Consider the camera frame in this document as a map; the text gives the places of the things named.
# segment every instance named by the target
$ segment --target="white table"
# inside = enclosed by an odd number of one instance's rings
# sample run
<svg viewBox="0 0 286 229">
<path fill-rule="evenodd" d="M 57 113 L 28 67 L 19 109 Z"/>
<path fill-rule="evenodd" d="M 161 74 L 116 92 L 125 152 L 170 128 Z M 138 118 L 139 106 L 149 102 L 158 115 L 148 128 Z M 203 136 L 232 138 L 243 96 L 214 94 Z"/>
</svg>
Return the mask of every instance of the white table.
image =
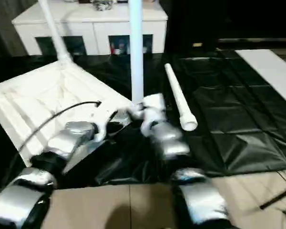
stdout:
<svg viewBox="0 0 286 229">
<path fill-rule="evenodd" d="M 111 10 L 96 11 L 91 4 L 49 0 L 49 6 L 61 36 L 81 36 L 87 55 L 111 53 L 110 35 L 129 35 L 127 3 L 114 5 Z M 36 3 L 12 23 L 29 55 L 42 55 L 36 37 L 51 33 L 39 3 Z M 167 15 L 158 2 L 143 3 L 143 34 L 153 35 L 152 52 L 162 53 L 166 34 Z"/>
</svg>

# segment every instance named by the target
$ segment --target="black tarp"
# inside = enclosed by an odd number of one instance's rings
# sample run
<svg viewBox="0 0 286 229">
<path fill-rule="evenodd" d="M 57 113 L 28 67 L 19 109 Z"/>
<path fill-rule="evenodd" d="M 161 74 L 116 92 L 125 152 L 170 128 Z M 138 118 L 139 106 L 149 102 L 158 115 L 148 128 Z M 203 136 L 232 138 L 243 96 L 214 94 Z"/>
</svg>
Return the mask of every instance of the black tarp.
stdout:
<svg viewBox="0 0 286 229">
<path fill-rule="evenodd" d="M 0 82 L 53 62 L 48 57 L 0 59 Z M 129 56 L 81 56 L 74 61 L 130 98 Z M 286 101 L 235 52 L 144 57 L 145 95 L 163 93 L 170 122 L 179 126 L 164 63 L 170 62 L 199 123 L 184 132 L 187 165 L 211 177 L 286 169 Z M 0 185 L 16 149 L 0 127 Z M 18 158 L 12 175 L 24 165 Z M 164 181 L 149 140 L 130 125 L 76 165 L 61 188 Z"/>
</svg>

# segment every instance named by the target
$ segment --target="white pvc pipe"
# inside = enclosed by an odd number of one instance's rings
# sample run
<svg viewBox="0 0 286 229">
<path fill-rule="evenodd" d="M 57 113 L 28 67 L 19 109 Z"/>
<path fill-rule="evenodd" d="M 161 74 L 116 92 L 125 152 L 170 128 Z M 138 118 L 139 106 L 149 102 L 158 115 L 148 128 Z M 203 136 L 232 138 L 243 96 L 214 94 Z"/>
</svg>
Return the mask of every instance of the white pvc pipe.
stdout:
<svg viewBox="0 0 286 229">
<path fill-rule="evenodd" d="M 43 14 L 46 18 L 47 24 L 50 28 L 51 34 L 52 34 L 52 40 L 54 43 L 54 47 L 57 52 L 57 59 L 61 62 L 72 62 L 71 56 L 67 51 L 67 48 L 65 46 L 65 43 L 63 42 L 61 36 L 58 33 L 58 30 L 56 28 L 53 16 L 51 14 L 49 4 L 47 0 L 38 0 L 41 9 L 43 11 Z"/>
<path fill-rule="evenodd" d="M 169 63 L 165 65 L 165 70 L 179 110 L 181 127 L 185 131 L 193 131 L 198 126 L 197 120 L 186 102 L 180 84 L 178 83 L 175 73 Z"/>
<path fill-rule="evenodd" d="M 142 0 L 129 0 L 132 101 L 141 101 L 143 90 Z"/>
</svg>

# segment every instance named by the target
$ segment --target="white platform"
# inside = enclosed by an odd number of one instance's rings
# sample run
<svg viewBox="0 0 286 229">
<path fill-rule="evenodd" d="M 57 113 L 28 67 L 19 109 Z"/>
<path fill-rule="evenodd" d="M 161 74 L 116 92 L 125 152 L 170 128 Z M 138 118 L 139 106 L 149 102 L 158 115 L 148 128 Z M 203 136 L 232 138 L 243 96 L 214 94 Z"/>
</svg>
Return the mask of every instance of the white platform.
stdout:
<svg viewBox="0 0 286 229">
<path fill-rule="evenodd" d="M 62 68 L 54 62 L 0 83 L 0 124 L 18 149 L 24 140 L 53 114 L 76 103 L 111 101 L 112 108 L 125 108 L 130 101 L 77 65 Z M 69 121 L 93 121 L 97 108 L 93 104 L 76 107 L 48 123 L 21 152 L 30 165 L 32 155 L 39 154 L 47 141 Z M 101 143 L 80 148 L 65 171 L 95 150 Z"/>
<path fill-rule="evenodd" d="M 286 62 L 271 50 L 236 51 L 286 100 Z"/>
</svg>

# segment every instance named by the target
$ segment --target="object on cabinet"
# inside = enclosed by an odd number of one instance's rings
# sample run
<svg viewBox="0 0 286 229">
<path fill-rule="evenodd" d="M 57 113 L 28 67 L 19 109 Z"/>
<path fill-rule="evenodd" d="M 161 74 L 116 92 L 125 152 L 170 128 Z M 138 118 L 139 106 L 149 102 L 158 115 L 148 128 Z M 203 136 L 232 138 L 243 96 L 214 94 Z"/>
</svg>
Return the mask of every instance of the object on cabinet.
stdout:
<svg viewBox="0 0 286 229">
<path fill-rule="evenodd" d="M 111 10 L 116 0 L 91 0 L 91 3 L 97 11 L 104 11 Z"/>
</svg>

